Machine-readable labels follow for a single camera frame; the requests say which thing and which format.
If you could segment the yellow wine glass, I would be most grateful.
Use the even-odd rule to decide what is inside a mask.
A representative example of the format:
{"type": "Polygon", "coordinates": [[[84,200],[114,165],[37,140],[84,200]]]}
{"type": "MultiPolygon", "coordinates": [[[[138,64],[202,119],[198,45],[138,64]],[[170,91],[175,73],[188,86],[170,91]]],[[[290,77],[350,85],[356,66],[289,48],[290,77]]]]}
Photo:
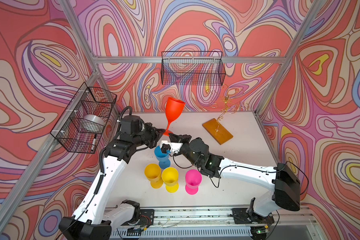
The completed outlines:
{"type": "Polygon", "coordinates": [[[151,187],[159,189],[163,185],[162,170],[157,164],[149,164],[144,170],[145,177],[150,181],[151,187]]]}
{"type": "Polygon", "coordinates": [[[173,167],[168,167],[162,172],[162,180],[169,193],[175,193],[179,189],[179,172],[173,167]]]}

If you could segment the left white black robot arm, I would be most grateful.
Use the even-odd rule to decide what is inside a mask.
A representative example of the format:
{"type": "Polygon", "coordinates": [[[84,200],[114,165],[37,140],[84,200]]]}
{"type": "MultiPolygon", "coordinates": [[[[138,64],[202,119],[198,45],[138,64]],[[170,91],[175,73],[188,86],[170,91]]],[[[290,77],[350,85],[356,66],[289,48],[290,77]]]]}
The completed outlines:
{"type": "Polygon", "coordinates": [[[145,123],[125,107],[118,119],[117,132],[112,141],[99,153],[99,172],[79,207],[70,217],[59,223],[61,234],[68,240],[108,240],[114,229],[125,223],[138,224],[140,204],[124,200],[112,211],[105,213],[111,191],[127,167],[132,156],[146,149],[154,149],[165,130],[145,123]]]}

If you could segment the red wine glass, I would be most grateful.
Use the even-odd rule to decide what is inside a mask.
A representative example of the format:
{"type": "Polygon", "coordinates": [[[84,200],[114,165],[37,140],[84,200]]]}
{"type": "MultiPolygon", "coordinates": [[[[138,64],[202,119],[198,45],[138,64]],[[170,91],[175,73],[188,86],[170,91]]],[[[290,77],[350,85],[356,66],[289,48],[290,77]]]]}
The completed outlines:
{"type": "Polygon", "coordinates": [[[185,102],[169,97],[166,104],[166,118],[168,121],[167,129],[164,135],[168,136],[170,131],[169,127],[172,122],[174,122],[183,112],[185,107],[185,102]]]}

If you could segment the magenta wine glass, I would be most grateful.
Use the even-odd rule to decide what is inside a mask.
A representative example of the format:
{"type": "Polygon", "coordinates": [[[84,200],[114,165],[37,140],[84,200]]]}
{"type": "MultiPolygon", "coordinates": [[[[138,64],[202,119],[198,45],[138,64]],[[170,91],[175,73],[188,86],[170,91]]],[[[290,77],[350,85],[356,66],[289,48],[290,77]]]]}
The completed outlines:
{"type": "Polygon", "coordinates": [[[195,195],[202,182],[202,175],[198,170],[189,170],[185,175],[185,190],[189,195],[195,195]]]}

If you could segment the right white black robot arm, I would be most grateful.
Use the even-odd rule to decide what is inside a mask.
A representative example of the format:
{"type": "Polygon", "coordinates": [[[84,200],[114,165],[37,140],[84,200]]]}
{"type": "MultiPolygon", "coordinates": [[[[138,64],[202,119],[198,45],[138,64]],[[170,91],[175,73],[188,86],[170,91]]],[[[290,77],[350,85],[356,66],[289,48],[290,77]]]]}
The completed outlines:
{"type": "Polygon", "coordinates": [[[284,163],[275,167],[263,167],[235,162],[209,151],[201,138],[170,134],[169,141],[161,141],[164,154],[184,156],[198,172],[210,179],[227,178],[261,186],[268,191],[259,198],[252,198],[248,214],[266,217],[284,209],[298,212],[301,209],[301,181],[284,163]]]}

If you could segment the blue wine glass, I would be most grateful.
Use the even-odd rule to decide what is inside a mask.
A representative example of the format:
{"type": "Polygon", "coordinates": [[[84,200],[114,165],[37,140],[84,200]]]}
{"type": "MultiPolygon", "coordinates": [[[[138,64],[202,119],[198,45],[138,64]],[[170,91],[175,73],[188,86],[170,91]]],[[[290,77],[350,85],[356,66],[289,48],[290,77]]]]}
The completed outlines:
{"type": "Polygon", "coordinates": [[[169,160],[169,154],[162,153],[160,146],[157,146],[154,150],[154,154],[159,161],[159,167],[164,170],[171,166],[171,161],[169,160]]]}

